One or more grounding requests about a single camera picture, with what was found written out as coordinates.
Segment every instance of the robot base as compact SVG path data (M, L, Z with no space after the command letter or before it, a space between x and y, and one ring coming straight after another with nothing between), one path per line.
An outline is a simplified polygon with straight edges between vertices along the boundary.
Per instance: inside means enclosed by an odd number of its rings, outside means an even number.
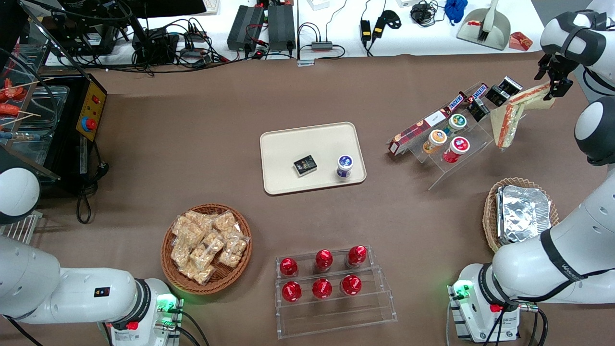
M169 287L158 279L145 279L151 290L151 301L145 317L134 330L121 330L111 328L111 341L114 346L166 346L170 331L154 328L160 321L173 321L173 314L159 311L160 308L177 308L178 300L169 291Z
M470 264L461 271L459 279L453 286L449 286L450 299L458 294L464 294L465 299L454 300L451 302L453 316L460 316L459 321L455 318L457 335L465 339L468 336L473 342L483 343L486 341L491 328L498 319L500 312L492 312L489 304L479 288L478 273L483 266L481 264ZM502 323L502 330L499 335L500 341L511 341L518 338L519 309L512 312L505 312ZM498 339L498 327L489 338L489 342Z

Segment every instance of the brush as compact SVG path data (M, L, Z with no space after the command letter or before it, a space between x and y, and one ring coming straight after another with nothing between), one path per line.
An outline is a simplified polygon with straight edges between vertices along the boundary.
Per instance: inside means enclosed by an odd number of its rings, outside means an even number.
M489 10L485 15L485 19L480 24L480 29L478 31L478 40L480 42L487 39L489 33L493 29L493 20L496 16L496 7L498 6L498 0L491 0L491 5L489 6Z

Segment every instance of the round wicker basket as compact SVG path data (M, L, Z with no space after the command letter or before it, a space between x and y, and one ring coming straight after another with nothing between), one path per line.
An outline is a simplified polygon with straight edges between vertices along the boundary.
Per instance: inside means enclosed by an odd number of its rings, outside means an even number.
M487 243L493 252L496 252L501 247L498 241L498 211L496 209L496 194L498 193L498 188L505 185L540 189L551 202L551 208L549 211L551 225L555 226L560 221L560 218L557 215L557 209L555 208L555 204L551 200L551 197L543 189L541 189L538 184L530 182L527 179L517 177L502 179L493 185L489 191L489 195L487 195L487 200L485 201L485 213L483 214L483 229L485 231L485 237L487 238Z
M223 212L230 210L235 216L235 219L237 219L241 232L244 235L249 236L250 239L252 238L250 227L248 226L248 223L243 215L229 206L225 206L224 204L201 204L200 206L190 208L190 210L200 212L201 214L222 214ZM241 258L236 268L231 268L219 263L217 258L220 254L218 254L216 259L213 261L213 266L216 270L213 272L212 277L205 285L199 285L196 281L182 275L177 269L175 262L171 259L171 251L173 251L173 246L171 244L174 239L175 235L171 232L171 227L169 227L167 233L164 235L164 240L162 241L162 270L164 271L164 275L167 279L175 287L192 294L213 294L227 288L244 272L248 262L250 261L250 257L252 256L252 241L248 242L248 248L245 250L244 256Z

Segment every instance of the white table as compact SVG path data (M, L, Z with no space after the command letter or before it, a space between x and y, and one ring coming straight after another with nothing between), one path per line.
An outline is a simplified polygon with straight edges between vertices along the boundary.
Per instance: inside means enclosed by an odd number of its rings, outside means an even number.
M237 7L240 5L254 6L256 1L221 1L217 15L196 15L194 17L198 19L207 31L207 34L212 38L213 46L218 53L232 60L237 57L237 52L228 50L226 39L237 13ZM441 6L444 6L446 1L440 0L439 3ZM470 0L464 13L467 14L478 8L487 8L489 3L489 0ZM295 0L295 26L297 21L299 23L315 23L322 32L322 39L325 39L325 24L329 21L331 14L343 4L344 0L330 0L329 8L313 11L307 0ZM368 4L364 19L371 21L372 29L376 19L382 12L383 5L384 0L371 0ZM364 8L365 1L348 0L346 7L335 15L333 21L328 26L329 40L333 41L333 44L338 44L346 49L345 57L366 56L365 49L359 39L359 20ZM410 7L400 8L396 0L386 0L386 9L393 10L399 15L402 27L398 30L393 30L387 26L384 29L382 38L376 41L374 48L371 50L371 53L375 56L521 53L519 50L509 48L500 51L457 39L456 35L461 24L452 26L448 18L428 28L421 28L410 18ZM521 31L534 41L529 52L541 49L539 40L544 27L531 0L500 0L498 11L510 20L512 33ZM444 9L439 9L436 19L441 19L444 15ZM151 18L149 19L149 27L150 29L160 28L180 18L188 19L189 17ZM146 26L145 20L140 20L140 22L144 27ZM168 31L175 33L183 32L177 26L170 27ZM262 31L260 39L267 41L268 38L268 31ZM311 43L313 40L314 34L311 30L303 29L301 31L300 42L302 46ZM180 38L178 50L183 46L183 38ZM105 65L127 65L131 63L132 53L133 49L130 42L120 39L111 54L100 57L100 62ZM340 54L340 50L337 49L327 53L316 53L307 47L301 51L301 59L310 60L318 57L336 56L338 54ZM59 65L57 58L53 55L50 56L47 65Z

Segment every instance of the wire rack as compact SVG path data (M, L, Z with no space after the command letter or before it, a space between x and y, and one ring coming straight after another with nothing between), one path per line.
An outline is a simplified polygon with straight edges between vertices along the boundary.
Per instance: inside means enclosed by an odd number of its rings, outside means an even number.
M24 244L30 244L36 224L41 217L42 213L33 211L32 214L19 222L0 226L0 235L21 241Z

